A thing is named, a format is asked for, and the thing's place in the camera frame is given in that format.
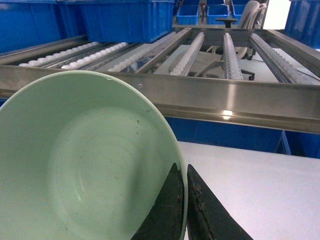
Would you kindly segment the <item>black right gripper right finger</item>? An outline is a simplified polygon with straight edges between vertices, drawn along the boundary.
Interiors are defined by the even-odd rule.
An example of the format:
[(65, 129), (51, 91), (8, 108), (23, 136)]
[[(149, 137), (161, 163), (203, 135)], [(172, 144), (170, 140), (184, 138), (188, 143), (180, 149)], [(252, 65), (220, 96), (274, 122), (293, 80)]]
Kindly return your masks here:
[(187, 166), (187, 232), (190, 240), (251, 240), (195, 168)]

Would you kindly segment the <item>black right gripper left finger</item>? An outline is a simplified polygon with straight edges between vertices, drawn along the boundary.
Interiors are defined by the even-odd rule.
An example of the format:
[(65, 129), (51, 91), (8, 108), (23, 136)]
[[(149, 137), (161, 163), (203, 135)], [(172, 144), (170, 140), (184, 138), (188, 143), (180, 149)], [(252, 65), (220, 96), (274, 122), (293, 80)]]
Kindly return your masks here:
[(172, 165), (147, 217), (133, 240), (179, 240), (183, 228), (184, 183), (176, 163)]

